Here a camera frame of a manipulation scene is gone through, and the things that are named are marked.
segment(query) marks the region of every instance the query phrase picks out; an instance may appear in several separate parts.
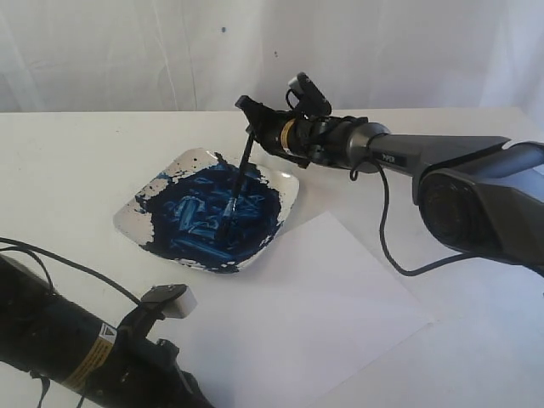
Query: square plate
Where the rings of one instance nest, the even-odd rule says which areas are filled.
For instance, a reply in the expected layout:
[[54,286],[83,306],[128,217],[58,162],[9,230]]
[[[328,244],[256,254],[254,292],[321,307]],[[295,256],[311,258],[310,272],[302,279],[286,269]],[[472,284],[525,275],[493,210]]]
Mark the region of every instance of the square plate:
[[191,268],[231,274],[273,240],[298,194],[298,179],[252,163],[228,237],[214,240],[239,160],[187,150],[114,217],[115,226],[146,251]]

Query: white paper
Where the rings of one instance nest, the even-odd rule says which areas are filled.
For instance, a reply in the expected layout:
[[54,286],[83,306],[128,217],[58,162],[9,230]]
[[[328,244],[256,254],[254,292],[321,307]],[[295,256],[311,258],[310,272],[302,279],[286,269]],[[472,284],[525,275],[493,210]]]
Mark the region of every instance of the white paper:
[[330,213],[236,276],[203,276],[193,314],[156,334],[218,408],[307,406],[429,322]]

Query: dark blue paint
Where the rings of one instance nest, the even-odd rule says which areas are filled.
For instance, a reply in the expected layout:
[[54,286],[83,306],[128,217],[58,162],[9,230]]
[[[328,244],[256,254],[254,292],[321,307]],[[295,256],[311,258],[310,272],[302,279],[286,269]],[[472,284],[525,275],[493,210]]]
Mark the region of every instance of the dark blue paint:
[[261,181],[250,164],[226,240],[216,242],[215,231],[230,199],[237,167],[218,155],[219,163],[177,183],[149,199],[136,200],[151,213],[154,236],[143,248],[167,259],[190,259],[217,273],[238,271],[238,264],[265,247],[281,226],[277,190]]

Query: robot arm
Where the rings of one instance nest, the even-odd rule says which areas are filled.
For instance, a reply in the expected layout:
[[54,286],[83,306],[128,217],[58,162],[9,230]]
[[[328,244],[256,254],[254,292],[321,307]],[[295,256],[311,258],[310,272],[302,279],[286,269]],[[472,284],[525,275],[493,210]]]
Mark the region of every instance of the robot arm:
[[536,168],[544,164],[544,144],[505,149],[503,137],[391,134],[365,117],[329,116],[330,105],[305,74],[290,86],[301,100],[291,111],[247,96],[236,104],[271,155],[300,167],[374,173],[378,164],[411,176],[412,200],[441,243],[542,274],[544,175]]

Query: blue paint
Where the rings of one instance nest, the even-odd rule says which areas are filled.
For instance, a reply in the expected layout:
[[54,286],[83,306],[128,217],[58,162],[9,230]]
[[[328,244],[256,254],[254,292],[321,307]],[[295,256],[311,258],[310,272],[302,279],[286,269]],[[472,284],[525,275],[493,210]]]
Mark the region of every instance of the blue paint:
[[279,193],[250,164],[229,234],[223,242],[214,240],[238,173],[219,154],[218,159],[217,165],[179,180],[161,173],[167,188],[151,198],[136,196],[151,214],[154,229],[153,241],[143,246],[145,250],[167,259],[190,259],[208,270],[229,274],[275,236],[281,226]]

